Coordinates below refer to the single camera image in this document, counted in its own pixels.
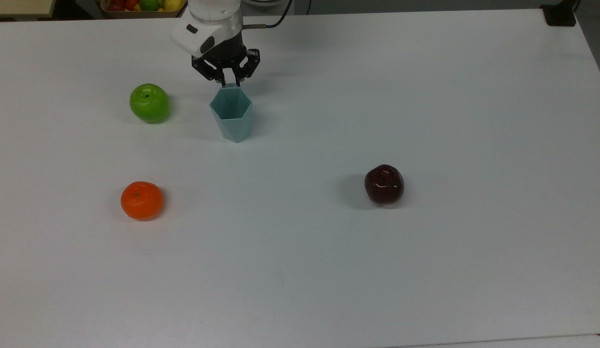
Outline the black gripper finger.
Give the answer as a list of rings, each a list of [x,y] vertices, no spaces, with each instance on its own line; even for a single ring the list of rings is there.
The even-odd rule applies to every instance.
[[[238,55],[232,62],[235,84],[241,86],[241,83],[245,79],[251,78],[260,62],[261,53],[259,49],[246,49],[242,54]]]
[[[224,69],[209,64],[203,57],[191,57],[191,66],[208,81],[214,81],[225,86]]]

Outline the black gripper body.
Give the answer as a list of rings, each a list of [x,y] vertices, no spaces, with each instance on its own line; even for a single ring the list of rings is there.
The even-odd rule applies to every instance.
[[[239,64],[247,57],[242,31],[228,40],[220,42],[204,53],[203,58],[212,64]]]

